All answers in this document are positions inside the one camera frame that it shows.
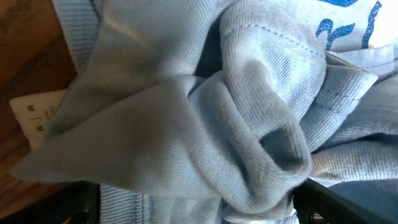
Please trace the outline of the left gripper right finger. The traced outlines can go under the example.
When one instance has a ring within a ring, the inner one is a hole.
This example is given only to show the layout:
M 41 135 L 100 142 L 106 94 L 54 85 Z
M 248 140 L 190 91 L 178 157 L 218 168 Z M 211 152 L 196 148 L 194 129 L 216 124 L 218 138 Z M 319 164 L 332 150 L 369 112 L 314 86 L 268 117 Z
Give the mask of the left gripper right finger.
M 311 179 L 294 189 L 293 203 L 300 224 L 392 224 Z

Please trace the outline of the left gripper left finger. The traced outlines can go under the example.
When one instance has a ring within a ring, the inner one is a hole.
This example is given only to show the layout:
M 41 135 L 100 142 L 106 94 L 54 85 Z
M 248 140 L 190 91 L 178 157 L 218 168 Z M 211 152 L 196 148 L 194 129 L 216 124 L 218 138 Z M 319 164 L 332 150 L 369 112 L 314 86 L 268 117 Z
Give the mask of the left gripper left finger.
M 75 182 L 45 199 L 1 218 L 1 224 L 55 224 L 100 222 L 100 186 Z

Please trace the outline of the light blue t-shirt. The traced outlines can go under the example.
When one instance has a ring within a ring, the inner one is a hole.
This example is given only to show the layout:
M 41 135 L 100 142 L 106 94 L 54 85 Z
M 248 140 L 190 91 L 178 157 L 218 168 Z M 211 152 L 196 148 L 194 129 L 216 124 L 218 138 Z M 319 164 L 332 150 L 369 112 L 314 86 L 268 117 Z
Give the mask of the light blue t-shirt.
M 396 1 L 55 1 L 78 76 L 11 174 L 103 223 L 297 223 L 307 179 L 397 221 Z

